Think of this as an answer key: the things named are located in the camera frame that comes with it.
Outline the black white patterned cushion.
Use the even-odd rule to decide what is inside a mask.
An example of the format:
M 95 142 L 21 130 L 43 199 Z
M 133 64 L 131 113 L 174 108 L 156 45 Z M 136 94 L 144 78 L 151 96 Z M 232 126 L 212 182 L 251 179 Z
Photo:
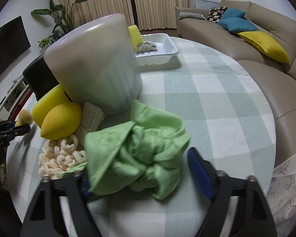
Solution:
M 218 7 L 218 8 L 212 8 L 210 9 L 206 20 L 208 22 L 213 22 L 213 23 L 218 23 L 222 17 L 222 15 L 225 13 L 225 11 L 227 10 L 227 7 Z

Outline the teal cushion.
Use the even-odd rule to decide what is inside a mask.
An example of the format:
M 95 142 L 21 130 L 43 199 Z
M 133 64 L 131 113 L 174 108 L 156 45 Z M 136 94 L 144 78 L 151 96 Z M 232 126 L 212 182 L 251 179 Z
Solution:
M 238 10 L 235 8 L 228 8 L 220 19 L 223 20 L 228 18 L 244 18 L 245 14 L 246 12 L 242 10 Z
M 220 19 L 219 25 L 232 34 L 240 32 L 259 31 L 255 25 L 243 18 L 224 18 Z

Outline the yellow cushion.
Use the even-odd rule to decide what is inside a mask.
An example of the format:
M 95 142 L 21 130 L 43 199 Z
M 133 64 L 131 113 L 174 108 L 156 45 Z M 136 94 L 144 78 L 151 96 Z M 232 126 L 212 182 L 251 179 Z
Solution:
M 282 46 L 267 33 L 260 31 L 240 32 L 238 36 L 265 56 L 279 63 L 290 63 L 290 59 Z

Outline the floral white fabric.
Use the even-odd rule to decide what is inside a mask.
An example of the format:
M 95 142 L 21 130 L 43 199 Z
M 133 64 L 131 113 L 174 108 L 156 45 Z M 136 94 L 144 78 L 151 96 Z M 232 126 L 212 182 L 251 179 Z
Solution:
M 266 195 L 278 236 L 288 236 L 296 226 L 296 153 L 278 165 Z

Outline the yellow rectangular sponge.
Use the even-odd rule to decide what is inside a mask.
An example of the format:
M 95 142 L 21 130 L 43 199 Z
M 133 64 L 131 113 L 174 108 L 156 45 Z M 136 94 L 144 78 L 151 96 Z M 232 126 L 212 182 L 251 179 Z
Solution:
M 48 91 L 32 108 L 32 117 L 34 122 L 41 128 L 46 115 L 56 106 L 70 102 L 64 89 L 57 85 Z

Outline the green microfiber cloth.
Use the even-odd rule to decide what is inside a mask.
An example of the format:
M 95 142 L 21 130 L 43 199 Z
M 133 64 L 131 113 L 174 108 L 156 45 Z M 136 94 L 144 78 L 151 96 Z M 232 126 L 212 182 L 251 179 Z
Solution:
M 89 191 L 95 195 L 128 187 L 135 192 L 149 189 L 161 200 L 180 182 L 181 158 L 189 141 L 179 116 L 134 100 L 128 122 L 86 135 L 86 162 L 63 177 L 86 169 Z

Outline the small yellow round sponge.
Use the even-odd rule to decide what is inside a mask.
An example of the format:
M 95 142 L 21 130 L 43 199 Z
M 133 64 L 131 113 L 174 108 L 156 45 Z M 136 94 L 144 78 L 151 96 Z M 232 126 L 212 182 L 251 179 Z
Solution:
M 33 118 L 31 113 L 28 110 L 22 109 L 18 115 L 18 119 L 15 123 L 15 126 L 21 126 L 21 125 L 31 125 L 33 122 Z

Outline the green checked tablecloth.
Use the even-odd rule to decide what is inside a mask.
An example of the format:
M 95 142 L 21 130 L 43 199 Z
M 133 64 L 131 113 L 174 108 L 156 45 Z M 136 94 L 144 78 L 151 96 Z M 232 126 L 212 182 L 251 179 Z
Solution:
M 184 121 L 190 146 L 231 177 L 258 178 L 264 192 L 275 163 L 275 122 L 261 89 L 232 58 L 173 38 L 179 53 L 166 63 L 141 62 L 142 103 Z M 127 188 L 88 204 L 103 236 L 195 236 L 208 211 L 185 158 L 181 180 L 165 199 Z

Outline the white plastic tray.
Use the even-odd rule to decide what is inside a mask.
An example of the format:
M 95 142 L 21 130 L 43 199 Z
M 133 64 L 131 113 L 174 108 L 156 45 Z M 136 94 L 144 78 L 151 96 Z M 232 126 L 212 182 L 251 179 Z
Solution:
M 143 41 L 150 41 L 156 45 L 157 51 L 136 53 L 139 66 L 164 64 L 179 53 L 171 37 L 165 33 L 142 35 Z

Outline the cream knitted cloth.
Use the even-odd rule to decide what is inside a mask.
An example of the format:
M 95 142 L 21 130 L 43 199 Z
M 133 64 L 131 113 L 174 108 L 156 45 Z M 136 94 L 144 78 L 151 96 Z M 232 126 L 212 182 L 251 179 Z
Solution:
M 95 132 L 104 118 L 105 114 L 101 108 L 89 102 L 84 103 L 81 124 L 75 132 L 81 146 L 84 146 L 86 135 L 89 132 Z

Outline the teal cushion back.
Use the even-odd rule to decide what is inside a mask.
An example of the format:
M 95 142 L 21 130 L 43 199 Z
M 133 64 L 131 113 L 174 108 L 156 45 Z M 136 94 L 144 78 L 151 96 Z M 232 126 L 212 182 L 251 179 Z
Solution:
M 244 18 L 245 14 L 246 12 L 242 10 L 238 10 L 235 8 L 228 8 L 220 19 L 223 20 L 228 18 Z

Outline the black cylindrical container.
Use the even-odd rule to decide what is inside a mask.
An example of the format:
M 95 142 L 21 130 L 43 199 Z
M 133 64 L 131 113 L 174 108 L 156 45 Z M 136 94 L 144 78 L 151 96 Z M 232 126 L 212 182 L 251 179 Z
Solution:
M 40 100 L 46 93 L 59 84 L 45 63 L 43 54 L 33 60 L 22 74 L 30 89 L 34 92 L 36 100 Z

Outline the white tv cabinet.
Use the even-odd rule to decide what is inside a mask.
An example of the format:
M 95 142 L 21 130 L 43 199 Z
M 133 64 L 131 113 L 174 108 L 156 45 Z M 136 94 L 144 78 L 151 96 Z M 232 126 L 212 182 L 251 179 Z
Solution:
M 0 121 L 14 121 L 32 93 L 23 75 L 16 78 L 0 102 Z

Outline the white storage box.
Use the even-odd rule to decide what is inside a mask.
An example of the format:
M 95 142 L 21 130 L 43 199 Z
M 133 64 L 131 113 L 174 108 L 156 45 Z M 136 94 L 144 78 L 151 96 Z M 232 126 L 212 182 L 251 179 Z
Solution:
M 220 3 L 215 0 L 189 0 L 190 8 L 210 10 L 219 6 Z

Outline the translucent white plastic container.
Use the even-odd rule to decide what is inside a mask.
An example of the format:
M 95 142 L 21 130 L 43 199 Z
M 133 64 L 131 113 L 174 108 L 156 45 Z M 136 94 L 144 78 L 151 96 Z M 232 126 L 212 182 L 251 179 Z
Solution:
M 123 14 L 85 23 L 49 46 L 44 60 L 73 102 L 89 102 L 105 115 L 130 109 L 142 80 Z

